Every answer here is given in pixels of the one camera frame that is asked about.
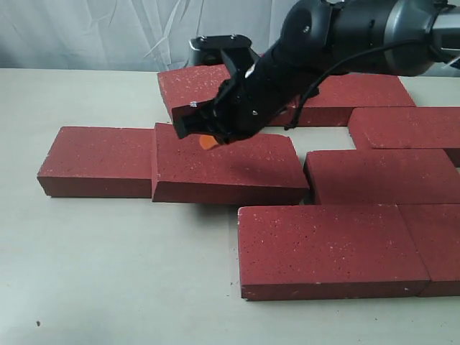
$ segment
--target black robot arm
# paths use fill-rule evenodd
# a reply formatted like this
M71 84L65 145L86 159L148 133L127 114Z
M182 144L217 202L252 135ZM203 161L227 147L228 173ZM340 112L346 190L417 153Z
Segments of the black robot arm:
M278 41L259 57L243 36L190 41L194 64L230 72L215 99L175 121L179 138L212 135L219 144L248 139L297 96L300 109L329 75L416 76L460 55L460 8L433 0L300 0Z

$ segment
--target white table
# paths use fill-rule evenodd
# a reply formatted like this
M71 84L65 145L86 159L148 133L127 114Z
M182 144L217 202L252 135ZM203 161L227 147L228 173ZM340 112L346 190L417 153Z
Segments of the white table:
M460 78L403 81L460 106ZM460 298L242 300L234 209L46 197L61 126L168 121L155 73L0 70L0 107L1 345L460 344ZM288 134L301 159L353 148L346 128Z

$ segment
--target white backdrop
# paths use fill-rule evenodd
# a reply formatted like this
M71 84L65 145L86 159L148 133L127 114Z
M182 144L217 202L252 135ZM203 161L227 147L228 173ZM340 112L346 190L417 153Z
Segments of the white backdrop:
M0 0L0 68L181 68L197 35L246 35L264 52L296 1Z

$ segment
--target brick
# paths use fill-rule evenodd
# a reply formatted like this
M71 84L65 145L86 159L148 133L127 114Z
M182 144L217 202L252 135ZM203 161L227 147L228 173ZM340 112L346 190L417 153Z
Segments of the brick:
M460 108L355 109L349 131L357 149L443 149L460 167Z
M319 204L460 203L460 175L442 149L309 152L304 170Z
M238 234L248 300L409 297L429 281L395 205L245 207Z
M460 205L404 205L400 211L431 279L420 296L460 296Z
M190 114L217 94L220 84L230 75L225 66L194 66L158 73L163 101L171 119ZM356 107L415 106L398 77L392 75L349 74L331 76L320 87L321 94L307 101L300 118L300 127L346 126ZM284 126L293 111L277 117L271 125Z
M37 179L48 196L151 198L152 129L60 129Z
M179 140L172 125L156 124L153 201L231 205L295 205L308 193L288 137L258 134L205 151L199 137Z

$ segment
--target black cable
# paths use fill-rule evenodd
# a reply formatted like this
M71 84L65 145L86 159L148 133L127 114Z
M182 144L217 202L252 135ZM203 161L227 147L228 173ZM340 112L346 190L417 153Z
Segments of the black cable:
M297 109L294 112L292 120L290 121L289 124L285 125L285 130L287 131L289 129L294 129L294 128L297 127L302 108L303 108L304 104L306 103L306 101L311 97L312 92L314 92L314 90L317 87L319 87L320 84L322 82L324 82L325 79L327 77L329 77L330 74L332 74L336 69L340 68L342 65L344 65L346 63L349 63L352 60L355 60L357 58L361 58L361 57L363 57L365 55L370 55L370 54L373 54L375 52L384 52L384 51L387 51L387 50L395 49L396 47L401 47L403 45L411 45L411 44L415 44L415 43L417 43L417 44L425 44L425 42L422 41L422 40L404 40L404 41L399 41L399 42L394 42L394 43L388 43L387 45L383 45L383 46L380 46L380 47L365 50L363 52L359 52L359 53L357 53L355 55L346 57L343 60L340 60L339 62L337 62L334 66L332 66L326 72L324 72L318 79L316 79L316 81L314 83L312 83L310 85L310 87L308 88L308 90L303 94L302 98L300 99L299 105L298 105Z

